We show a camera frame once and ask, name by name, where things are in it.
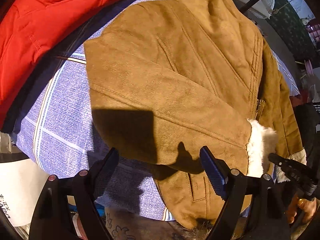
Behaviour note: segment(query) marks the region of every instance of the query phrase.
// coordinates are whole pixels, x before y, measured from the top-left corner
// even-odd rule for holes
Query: white fleece lining
[[[296,152],[294,154],[291,154],[287,159],[289,160],[295,160],[297,162],[300,162],[304,165],[307,164],[307,154],[305,149],[302,149],[299,152]],[[280,167],[276,167],[276,174],[277,174],[277,181],[279,183],[289,181],[289,179],[285,176],[284,172],[281,171]]]
[[[247,145],[247,176],[260,178],[268,171],[270,165],[268,155],[276,151],[278,136],[272,128],[260,125],[257,120],[248,122],[251,125],[251,135]]]

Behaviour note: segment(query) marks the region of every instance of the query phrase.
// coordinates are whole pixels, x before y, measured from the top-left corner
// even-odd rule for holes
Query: red puffer jacket
[[[102,7],[119,0],[15,0],[0,23],[0,130],[40,58]]]

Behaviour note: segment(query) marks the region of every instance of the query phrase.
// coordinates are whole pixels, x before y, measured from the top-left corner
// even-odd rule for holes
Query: blue gripper pad
[[[214,192],[223,200],[227,200],[227,182],[230,168],[220,159],[216,159],[207,146],[200,149],[200,162],[207,174]]]

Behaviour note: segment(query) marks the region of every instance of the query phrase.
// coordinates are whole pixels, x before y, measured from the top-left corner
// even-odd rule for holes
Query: zipper
[[[256,108],[256,113],[254,115],[255,120],[259,121],[261,115],[262,115],[262,111],[265,105],[265,101],[262,99],[258,99],[258,103],[257,103],[257,108]]]

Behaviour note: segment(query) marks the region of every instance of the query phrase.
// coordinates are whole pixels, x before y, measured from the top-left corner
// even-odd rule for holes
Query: silver screw
[[[54,181],[56,178],[57,178],[56,175],[50,175],[48,180],[49,181]]]
[[[238,176],[240,174],[240,172],[237,169],[232,169],[231,174],[234,176]]]
[[[82,170],[82,171],[79,172],[79,175],[80,175],[81,177],[84,177],[84,176],[86,176],[87,174],[88,174],[88,171],[87,171],[87,170]]]
[[[271,176],[269,174],[267,174],[267,173],[263,174],[263,178],[265,180],[271,180]]]

